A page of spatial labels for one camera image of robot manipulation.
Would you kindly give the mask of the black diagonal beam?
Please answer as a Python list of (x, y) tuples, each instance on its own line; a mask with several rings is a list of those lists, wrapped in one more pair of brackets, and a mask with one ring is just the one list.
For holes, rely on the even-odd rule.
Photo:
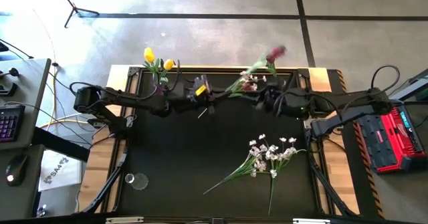
[(83, 162), (87, 162), (90, 155), (90, 150), (88, 147), (80, 146), (79, 144), (63, 139), (38, 127), (34, 128), (31, 143), (34, 145), (44, 145), (47, 149), (56, 151), (60, 154), (64, 154)]

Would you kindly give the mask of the clear ribbed glass vase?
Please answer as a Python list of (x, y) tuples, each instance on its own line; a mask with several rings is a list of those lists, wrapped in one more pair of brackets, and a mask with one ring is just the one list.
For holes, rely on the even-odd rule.
[(145, 188), (147, 188), (149, 180), (148, 177), (143, 173), (128, 173), (125, 178), (125, 182), (131, 185), (133, 189), (136, 189), (137, 191), (141, 191)]

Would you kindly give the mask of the black hazard striped platform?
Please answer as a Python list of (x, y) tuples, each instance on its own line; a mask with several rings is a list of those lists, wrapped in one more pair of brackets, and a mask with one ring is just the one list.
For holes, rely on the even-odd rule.
[(324, 142), (331, 185), (351, 211), (363, 217), (383, 219), (385, 214), (359, 126), (355, 122), (346, 124), (342, 134), (333, 134), (331, 139), (344, 147), (341, 150), (329, 140)]

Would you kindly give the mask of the dark grey cart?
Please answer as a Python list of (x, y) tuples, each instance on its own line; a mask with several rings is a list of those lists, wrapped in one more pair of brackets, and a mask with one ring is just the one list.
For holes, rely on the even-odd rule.
[(428, 101), (428, 68), (405, 80), (401, 86), (389, 94), (389, 98), (401, 101)]

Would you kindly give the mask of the black aluminium table frame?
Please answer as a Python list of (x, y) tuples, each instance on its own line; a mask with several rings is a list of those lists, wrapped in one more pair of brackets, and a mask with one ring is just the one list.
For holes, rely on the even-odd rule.
[[(135, 93), (138, 89), (138, 78), (141, 76), (142, 65), (113, 65), (108, 75), (107, 86), (115, 89)], [(346, 84), (342, 73), (334, 70), (329, 72), (326, 68), (304, 68), (311, 78), (311, 85), (315, 90), (331, 90), (337, 87), (344, 90)], [(120, 162), (126, 142), (116, 142), (108, 137), (107, 129), (102, 129), (94, 135), (97, 144), (89, 154), (80, 193), (76, 196), (76, 210), (83, 211), (96, 197), (96, 191), (102, 187), (104, 181), (110, 176), (112, 169)], [(344, 146), (343, 137), (334, 135), (324, 141), (324, 153), (316, 154), (317, 163), (322, 160), (326, 163), (323, 171), (338, 195), (351, 211), (360, 213), (357, 203), (354, 184), (352, 184), (349, 158), (340, 150)]]

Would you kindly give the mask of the black computer mouse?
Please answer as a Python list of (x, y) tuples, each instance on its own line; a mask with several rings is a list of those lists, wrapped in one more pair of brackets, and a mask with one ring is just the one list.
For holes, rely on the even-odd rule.
[(28, 160), (27, 154), (17, 154), (8, 162), (5, 171), (8, 186), (17, 187), (23, 182)]

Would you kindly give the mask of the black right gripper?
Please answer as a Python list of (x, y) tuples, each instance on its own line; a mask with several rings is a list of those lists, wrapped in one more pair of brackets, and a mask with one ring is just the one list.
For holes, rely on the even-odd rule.
[(251, 104), (254, 110), (272, 113), (275, 117), (288, 116), (295, 119), (309, 118), (309, 100), (302, 89), (281, 91), (266, 88), (261, 92), (244, 92), (242, 98), (257, 101)]

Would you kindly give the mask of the red tool box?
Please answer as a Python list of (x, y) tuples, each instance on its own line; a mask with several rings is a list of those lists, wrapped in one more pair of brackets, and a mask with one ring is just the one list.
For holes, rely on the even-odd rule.
[(423, 167), (428, 154), (404, 106), (384, 115), (366, 115), (356, 121), (370, 168), (377, 174)]

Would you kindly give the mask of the purple glass vase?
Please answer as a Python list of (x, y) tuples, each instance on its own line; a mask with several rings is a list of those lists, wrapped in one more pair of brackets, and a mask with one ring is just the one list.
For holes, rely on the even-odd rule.
[(165, 81), (156, 79), (153, 84), (154, 84), (154, 95), (155, 96), (163, 95), (163, 92), (165, 90), (165, 86), (167, 83)]

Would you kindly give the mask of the black desk device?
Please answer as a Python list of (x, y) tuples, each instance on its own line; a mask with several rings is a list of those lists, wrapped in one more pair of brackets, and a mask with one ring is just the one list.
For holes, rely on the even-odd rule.
[(18, 85), (12, 83), (12, 86), (9, 89), (6, 89), (3, 84), (0, 84), (0, 97), (11, 97), (16, 93)]

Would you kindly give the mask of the black tripod stand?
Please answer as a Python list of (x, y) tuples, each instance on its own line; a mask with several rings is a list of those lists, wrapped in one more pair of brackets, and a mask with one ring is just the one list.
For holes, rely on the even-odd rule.
[(95, 17), (97, 17), (97, 16), (99, 16), (99, 15), (100, 15), (100, 13), (99, 13), (99, 12), (97, 12), (97, 11), (92, 11), (92, 10), (89, 10), (89, 9), (82, 9), (82, 8), (80, 8), (80, 7), (77, 7), (77, 6), (75, 5), (75, 3), (73, 3), (71, 0), (66, 0), (66, 1), (68, 2), (68, 4), (69, 4), (69, 5), (70, 5), (70, 7), (71, 7), (70, 14), (69, 14), (68, 18), (66, 19), (66, 22), (64, 23), (64, 27), (65, 27), (66, 29), (68, 28), (68, 23), (70, 22), (71, 18), (72, 18), (74, 15), (78, 15), (79, 17), (82, 15), (82, 13), (87, 13), (87, 14), (89, 14), (90, 16), (95, 16)]

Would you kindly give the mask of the white artificial flower bunch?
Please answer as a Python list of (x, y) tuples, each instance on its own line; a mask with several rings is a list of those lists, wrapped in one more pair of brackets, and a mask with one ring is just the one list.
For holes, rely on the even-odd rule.
[(263, 172), (268, 173), (270, 175), (270, 195), (267, 211), (267, 214), (270, 215), (273, 207), (274, 191), (277, 179), (280, 175), (280, 171), (288, 165), (288, 163), (295, 155), (297, 155), (299, 152), (305, 152), (305, 150), (298, 150), (295, 147), (297, 139), (294, 137), (281, 137), (279, 138), (279, 144), (269, 145), (267, 140), (265, 139), (265, 135), (262, 134), (262, 136), (266, 146), (266, 148), (260, 147), (263, 156), (262, 160), (265, 162), (269, 162), (269, 170), (267, 171), (266, 169), (264, 169)]
[(218, 182), (216, 185), (212, 186), (210, 189), (204, 192), (204, 195), (216, 189), (220, 185), (242, 177), (249, 175), (251, 177), (256, 177), (257, 173), (264, 173), (267, 169), (267, 163), (265, 154), (269, 151), (267, 144), (260, 144), (257, 140), (249, 141), (250, 150), (246, 159), (230, 174), (228, 174), (222, 181)]
[(255, 92), (258, 89), (258, 83), (266, 83), (267, 80), (266, 76), (258, 78), (247, 71), (242, 71), (240, 77), (227, 88), (228, 90), (233, 90), (233, 94), (229, 98), (240, 97), (244, 92)]

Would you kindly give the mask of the grey desk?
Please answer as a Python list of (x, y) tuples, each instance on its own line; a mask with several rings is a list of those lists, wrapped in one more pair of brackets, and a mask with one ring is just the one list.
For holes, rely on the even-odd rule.
[[(12, 97), (0, 97), (0, 106), (23, 103), (25, 112), (19, 136), (15, 142), (0, 143), (0, 221), (26, 219), (33, 215), (37, 196), (40, 166), (44, 146), (32, 145), (37, 116), (43, 98), (43, 92), (51, 60), (30, 59), (0, 62), (0, 70), (7, 72), (16, 68), (19, 76), (5, 76), (0, 84), (9, 88), (17, 84)], [(26, 154), (23, 181), (16, 187), (7, 184), (6, 169), (9, 161), (18, 154)]]

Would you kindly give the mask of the black keyboard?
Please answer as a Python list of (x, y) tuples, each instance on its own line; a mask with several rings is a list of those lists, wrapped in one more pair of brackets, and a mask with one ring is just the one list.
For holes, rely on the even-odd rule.
[(25, 106), (0, 106), (0, 143), (15, 142), (18, 139)]

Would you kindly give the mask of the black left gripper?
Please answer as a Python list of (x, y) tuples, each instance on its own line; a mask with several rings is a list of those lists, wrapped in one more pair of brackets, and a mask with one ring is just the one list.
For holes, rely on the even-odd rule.
[[(185, 79), (185, 83), (189, 84), (185, 87), (188, 92), (187, 97), (194, 103), (202, 106), (213, 104), (216, 96), (230, 96), (233, 94), (233, 90), (225, 88), (214, 88), (212, 89), (207, 76), (196, 77), (193, 80)], [(215, 113), (214, 105), (209, 106), (209, 114)]]

